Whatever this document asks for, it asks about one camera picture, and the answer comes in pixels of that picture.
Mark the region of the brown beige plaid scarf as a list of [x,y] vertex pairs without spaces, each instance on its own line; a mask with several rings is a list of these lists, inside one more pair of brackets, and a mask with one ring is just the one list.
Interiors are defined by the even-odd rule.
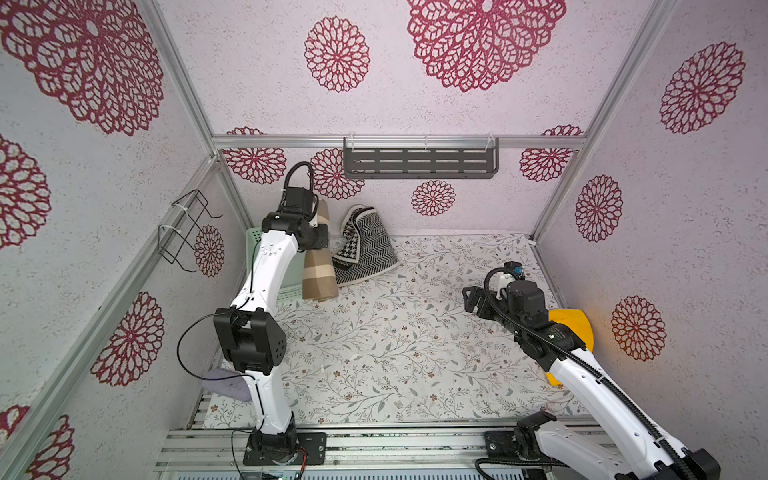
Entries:
[[322,302],[339,295],[330,245],[305,254],[302,298]]

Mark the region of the black white zigzag scarf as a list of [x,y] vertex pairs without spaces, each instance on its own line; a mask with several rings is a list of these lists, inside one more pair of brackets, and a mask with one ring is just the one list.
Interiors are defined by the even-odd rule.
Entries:
[[342,221],[343,243],[332,254],[339,287],[360,283],[399,265],[390,236],[374,207],[355,205]]

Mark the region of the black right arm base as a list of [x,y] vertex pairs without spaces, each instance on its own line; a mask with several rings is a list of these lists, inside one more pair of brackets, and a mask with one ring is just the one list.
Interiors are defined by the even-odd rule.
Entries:
[[536,432],[557,417],[539,411],[518,421],[514,427],[490,430],[483,434],[487,460],[516,467],[565,467],[563,462],[543,453]]

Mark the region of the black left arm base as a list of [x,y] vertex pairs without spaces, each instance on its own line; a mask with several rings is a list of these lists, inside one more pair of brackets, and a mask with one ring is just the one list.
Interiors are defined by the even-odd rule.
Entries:
[[285,433],[267,434],[254,429],[248,436],[245,466],[317,466],[325,463],[325,432],[299,431],[294,423]]

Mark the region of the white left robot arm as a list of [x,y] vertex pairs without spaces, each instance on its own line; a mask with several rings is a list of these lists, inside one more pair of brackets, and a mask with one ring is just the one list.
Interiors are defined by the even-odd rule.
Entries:
[[328,228],[316,220],[318,205],[318,196],[310,189],[283,189],[277,210],[263,219],[248,279],[231,305],[213,317],[222,352],[244,379],[258,430],[266,435],[287,433],[294,418],[278,380],[287,336],[274,314],[294,257],[328,246]]

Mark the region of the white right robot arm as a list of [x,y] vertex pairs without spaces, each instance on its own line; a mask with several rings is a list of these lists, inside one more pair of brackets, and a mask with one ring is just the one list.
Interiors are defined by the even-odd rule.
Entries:
[[587,479],[718,479],[722,470],[705,449],[691,450],[647,415],[606,373],[586,343],[569,326],[551,319],[545,295],[526,279],[520,263],[508,261],[490,270],[480,286],[462,290],[464,309],[492,320],[523,352],[551,373],[587,408],[616,448],[583,437],[549,412],[516,422],[511,430],[484,435],[484,465],[522,470],[527,479],[543,479],[552,468],[569,468]]

